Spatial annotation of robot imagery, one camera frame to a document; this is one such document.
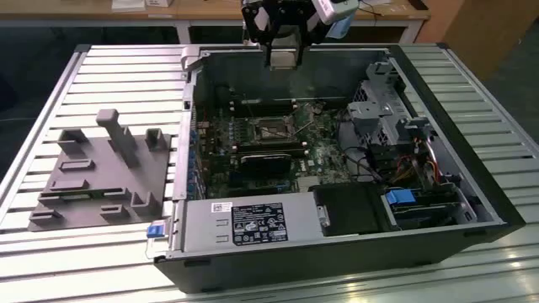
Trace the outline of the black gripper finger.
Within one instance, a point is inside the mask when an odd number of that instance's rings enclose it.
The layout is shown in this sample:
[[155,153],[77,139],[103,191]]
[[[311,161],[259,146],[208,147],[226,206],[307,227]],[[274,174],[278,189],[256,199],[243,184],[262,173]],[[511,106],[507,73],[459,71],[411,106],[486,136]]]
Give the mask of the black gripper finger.
[[264,40],[264,42],[260,43],[260,48],[264,51],[264,66],[270,67],[271,66],[271,54],[274,50],[274,37],[270,37]]
[[296,50],[294,55],[295,55],[295,68],[298,68],[303,63],[303,54],[304,51],[311,46],[312,41],[310,38],[310,32],[306,29],[298,29],[295,37],[296,37]]

